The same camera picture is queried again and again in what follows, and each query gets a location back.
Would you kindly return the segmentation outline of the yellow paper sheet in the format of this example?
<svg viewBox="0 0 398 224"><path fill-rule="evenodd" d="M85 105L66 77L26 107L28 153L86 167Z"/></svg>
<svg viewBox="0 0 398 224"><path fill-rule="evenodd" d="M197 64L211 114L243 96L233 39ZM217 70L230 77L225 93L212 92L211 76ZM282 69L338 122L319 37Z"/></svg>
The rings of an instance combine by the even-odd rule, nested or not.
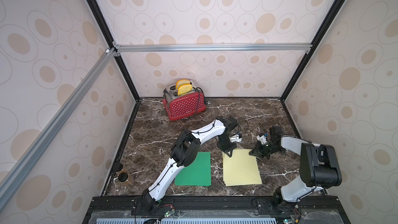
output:
<svg viewBox="0 0 398 224"><path fill-rule="evenodd" d="M226 186L262 184L257 158L249 152L250 149L234 149L232 157L222 154L223 181Z"/></svg>

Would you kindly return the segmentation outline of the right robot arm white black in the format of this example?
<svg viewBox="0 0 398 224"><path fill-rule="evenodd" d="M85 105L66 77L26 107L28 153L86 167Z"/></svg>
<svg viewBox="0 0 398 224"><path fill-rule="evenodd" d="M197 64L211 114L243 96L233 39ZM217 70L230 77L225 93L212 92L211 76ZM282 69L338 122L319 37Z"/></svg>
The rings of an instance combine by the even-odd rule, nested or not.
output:
<svg viewBox="0 0 398 224"><path fill-rule="evenodd" d="M343 180L333 146L284 135L280 126L271 127L269 135L257 136L255 148L249 154L270 159L271 154L287 150L300 156L299 175L274 192L271 207L278 214L313 192L339 186Z"/></svg>

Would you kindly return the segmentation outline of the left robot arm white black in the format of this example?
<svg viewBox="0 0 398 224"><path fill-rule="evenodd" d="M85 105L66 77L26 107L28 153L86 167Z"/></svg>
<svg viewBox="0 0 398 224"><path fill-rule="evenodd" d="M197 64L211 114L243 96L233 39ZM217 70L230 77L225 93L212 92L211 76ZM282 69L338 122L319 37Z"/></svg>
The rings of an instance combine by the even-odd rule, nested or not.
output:
<svg viewBox="0 0 398 224"><path fill-rule="evenodd" d="M147 211L159 207L159 201L178 173L188 167L196 159L198 152L205 142L217 138L217 147L228 157L231 157L237 145L231 141L230 132L238 126L234 117L218 116L210 124L196 129L184 130L180 133L172 146L170 158L157 180L142 193L142 203Z"/></svg>

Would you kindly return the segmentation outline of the red polka dot toaster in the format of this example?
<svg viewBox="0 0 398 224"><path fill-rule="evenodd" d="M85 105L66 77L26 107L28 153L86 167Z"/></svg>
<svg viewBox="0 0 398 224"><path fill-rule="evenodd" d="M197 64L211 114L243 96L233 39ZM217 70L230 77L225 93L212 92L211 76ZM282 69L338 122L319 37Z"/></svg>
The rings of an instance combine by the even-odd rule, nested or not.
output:
<svg viewBox="0 0 398 224"><path fill-rule="evenodd" d="M171 121L187 118L206 110L203 90L196 87L193 81L190 82L193 89L184 95L177 95L176 83L163 90L162 103Z"/></svg>

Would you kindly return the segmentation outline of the yellow toast slice front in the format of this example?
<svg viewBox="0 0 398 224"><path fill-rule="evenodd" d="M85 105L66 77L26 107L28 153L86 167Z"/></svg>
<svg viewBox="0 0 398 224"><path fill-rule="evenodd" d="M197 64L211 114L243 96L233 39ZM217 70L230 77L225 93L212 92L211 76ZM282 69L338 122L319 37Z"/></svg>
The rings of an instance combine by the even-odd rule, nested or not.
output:
<svg viewBox="0 0 398 224"><path fill-rule="evenodd" d="M193 89L193 86L191 84L180 85L177 89L177 95L180 96L180 95L187 94L190 91L192 91L192 89Z"/></svg>

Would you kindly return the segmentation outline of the yellow toast slice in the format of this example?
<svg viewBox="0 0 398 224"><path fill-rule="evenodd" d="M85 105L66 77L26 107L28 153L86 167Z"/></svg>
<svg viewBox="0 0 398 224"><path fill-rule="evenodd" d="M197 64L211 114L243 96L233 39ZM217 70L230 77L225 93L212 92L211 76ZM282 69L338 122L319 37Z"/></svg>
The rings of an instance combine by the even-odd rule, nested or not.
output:
<svg viewBox="0 0 398 224"><path fill-rule="evenodd" d="M180 96L180 95L187 94L190 91L192 91L192 89L193 89L193 86L191 84L180 85L177 89L177 95Z"/></svg>
<svg viewBox="0 0 398 224"><path fill-rule="evenodd" d="M176 89L179 89L183 85L191 84L190 80L188 79L181 79L176 83Z"/></svg>

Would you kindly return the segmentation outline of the yellow toast slice rear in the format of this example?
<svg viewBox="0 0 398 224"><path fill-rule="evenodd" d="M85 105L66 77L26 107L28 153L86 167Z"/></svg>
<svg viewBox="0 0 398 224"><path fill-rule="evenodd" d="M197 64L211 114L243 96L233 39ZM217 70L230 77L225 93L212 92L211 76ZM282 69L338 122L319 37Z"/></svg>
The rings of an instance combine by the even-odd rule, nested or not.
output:
<svg viewBox="0 0 398 224"><path fill-rule="evenodd" d="M191 84L190 80L188 79L181 79L176 83L176 89L179 89L183 85Z"/></svg>

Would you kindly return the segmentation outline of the brown spice jar front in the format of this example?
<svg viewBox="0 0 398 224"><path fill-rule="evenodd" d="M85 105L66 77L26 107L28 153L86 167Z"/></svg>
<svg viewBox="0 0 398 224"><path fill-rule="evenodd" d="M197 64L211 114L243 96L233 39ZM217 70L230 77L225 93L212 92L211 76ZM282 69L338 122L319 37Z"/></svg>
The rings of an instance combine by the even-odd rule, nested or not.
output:
<svg viewBox="0 0 398 224"><path fill-rule="evenodd" d="M131 176L128 173L120 173L118 175L118 181L124 186L132 186L133 182Z"/></svg>

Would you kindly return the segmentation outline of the brown spice jar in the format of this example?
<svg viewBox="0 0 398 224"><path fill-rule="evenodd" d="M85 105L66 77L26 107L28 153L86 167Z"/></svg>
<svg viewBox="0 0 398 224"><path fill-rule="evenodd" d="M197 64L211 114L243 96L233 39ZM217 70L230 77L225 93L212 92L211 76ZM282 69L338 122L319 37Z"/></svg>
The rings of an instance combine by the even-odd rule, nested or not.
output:
<svg viewBox="0 0 398 224"><path fill-rule="evenodd" d="M133 182L131 176L128 173L120 173L118 175L118 181L124 186L132 186Z"/></svg>
<svg viewBox="0 0 398 224"><path fill-rule="evenodd" d="M121 173L127 173L127 170L125 169L124 165L120 162L117 162L113 165L113 171L117 175L120 175Z"/></svg>

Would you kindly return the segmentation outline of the brown spice jar rear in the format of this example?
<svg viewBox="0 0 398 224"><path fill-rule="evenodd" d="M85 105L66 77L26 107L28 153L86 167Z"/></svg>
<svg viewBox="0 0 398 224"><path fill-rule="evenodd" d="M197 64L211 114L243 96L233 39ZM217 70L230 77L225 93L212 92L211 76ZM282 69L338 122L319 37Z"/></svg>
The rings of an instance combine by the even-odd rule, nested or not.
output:
<svg viewBox="0 0 398 224"><path fill-rule="evenodd" d="M120 175L121 173L127 173L127 170L125 169L124 165L120 162L117 162L113 165L113 171L117 175Z"/></svg>

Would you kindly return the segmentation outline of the horizontal aluminium frame bar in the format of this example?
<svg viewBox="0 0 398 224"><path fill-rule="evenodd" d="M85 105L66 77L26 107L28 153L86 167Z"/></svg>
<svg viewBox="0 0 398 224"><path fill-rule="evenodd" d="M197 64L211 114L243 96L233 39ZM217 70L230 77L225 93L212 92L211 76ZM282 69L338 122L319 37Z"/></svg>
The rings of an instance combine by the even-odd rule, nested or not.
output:
<svg viewBox="0 0 398 224"><path fill-rule="evenodd" d="M304 50L312 48L311 43L281 44L191 44L191 45L118 45L119 52L205 52L205 51L267 51Z"/></svg>

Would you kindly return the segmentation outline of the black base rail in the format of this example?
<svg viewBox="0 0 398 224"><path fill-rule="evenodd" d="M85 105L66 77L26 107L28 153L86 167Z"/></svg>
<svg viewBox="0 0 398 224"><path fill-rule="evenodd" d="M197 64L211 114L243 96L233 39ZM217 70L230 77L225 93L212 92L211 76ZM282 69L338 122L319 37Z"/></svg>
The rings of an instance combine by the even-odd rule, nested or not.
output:
<svg viewBox="0 0 398 224"><path fill-rule="evenodd" d="M165 197L147 210L142 197L95 197L84 224L348 224L336 196L309 196L275 205L263 197Z"/></svg>

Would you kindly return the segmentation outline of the left diagonal aluminium frame bar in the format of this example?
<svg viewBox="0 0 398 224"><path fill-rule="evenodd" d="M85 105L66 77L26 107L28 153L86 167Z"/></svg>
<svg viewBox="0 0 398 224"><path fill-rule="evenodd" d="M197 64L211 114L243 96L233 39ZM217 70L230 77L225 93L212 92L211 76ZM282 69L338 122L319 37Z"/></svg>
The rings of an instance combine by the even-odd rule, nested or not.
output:
<svg viewBox="0 0 398 224"><path fill-rule="evenodd" d="M73 111L88 93L108 62L115 56L116 48L110 48L96 62L79 86L65 101L46 127L41 131L29 149L12 168L9 175L1 183L1 211L8 205L13 195L25 181L38 160L47 150L51 142L65 125Z"/></svg>

